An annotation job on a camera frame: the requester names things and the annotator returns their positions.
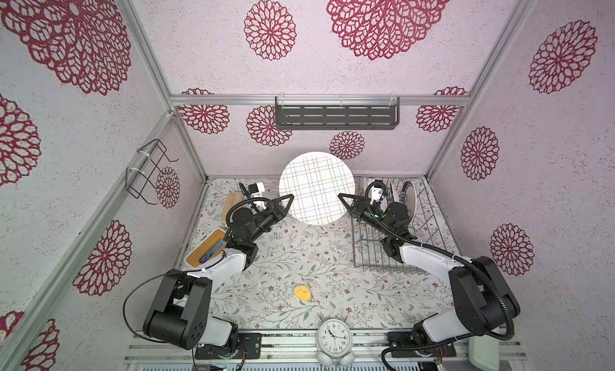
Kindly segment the plaid beige plate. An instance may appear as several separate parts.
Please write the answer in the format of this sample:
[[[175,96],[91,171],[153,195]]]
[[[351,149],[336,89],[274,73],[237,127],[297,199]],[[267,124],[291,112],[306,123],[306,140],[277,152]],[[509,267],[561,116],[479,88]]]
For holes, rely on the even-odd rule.
[[[304,153],[286,165],[281,196],[292,194],[290,215],[307,225],[329,225],[347,213],[338,195],[353,195],[355,178],[341,159],[329,153]]]

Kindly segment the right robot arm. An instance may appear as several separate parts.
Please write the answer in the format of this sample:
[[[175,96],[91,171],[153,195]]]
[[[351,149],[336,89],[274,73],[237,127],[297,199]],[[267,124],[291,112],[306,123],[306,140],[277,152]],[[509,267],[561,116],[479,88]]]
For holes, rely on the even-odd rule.
[[[413,343],[419,350],[470,337],[513,338],[514,318],[521,307],[494,260],[462,257],[418,241],[408,231],[404,204],[395,202],[382,211],[366,196],[341,193],[338,198],[350,215],[382,235],[381,248],[391,260],[417,267],[450,287],[453,306],[413,327]]]

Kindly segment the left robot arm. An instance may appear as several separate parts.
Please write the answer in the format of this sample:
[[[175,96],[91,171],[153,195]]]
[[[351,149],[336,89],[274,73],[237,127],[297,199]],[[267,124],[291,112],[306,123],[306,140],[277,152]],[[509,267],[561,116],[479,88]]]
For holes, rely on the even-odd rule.
[[[251,266],[258,253],[256,240],[288,215],[294,199],[292,194],[256,197],[232,206],[226,215],[221,253],[206,262],[201,261],[206,254],[199,253],[195,268],[160,275],[160,286],[144,319],[143,338],[184,350],[208,345],[226,358],[238,351],[238,326],[210,315],[211,294]]]

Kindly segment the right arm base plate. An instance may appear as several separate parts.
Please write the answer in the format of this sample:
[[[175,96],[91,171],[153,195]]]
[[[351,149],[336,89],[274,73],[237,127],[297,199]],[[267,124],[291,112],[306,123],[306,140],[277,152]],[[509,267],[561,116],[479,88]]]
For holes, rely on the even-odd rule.
[[[429,339],[416,339],[412,331],[392,331],[387,333],[389,347],[393,348],[394,358],[454,358],[457,355],[452,343],[435,347]]]

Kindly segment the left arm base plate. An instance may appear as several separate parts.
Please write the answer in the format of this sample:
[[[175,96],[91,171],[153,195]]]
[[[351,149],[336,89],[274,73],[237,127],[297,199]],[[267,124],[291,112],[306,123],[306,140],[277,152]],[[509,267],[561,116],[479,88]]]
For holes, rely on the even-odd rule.
[[[196,360],[254,360],[260,357],[263,335],[260,333],[232,334],[222,346],[199,344]]]

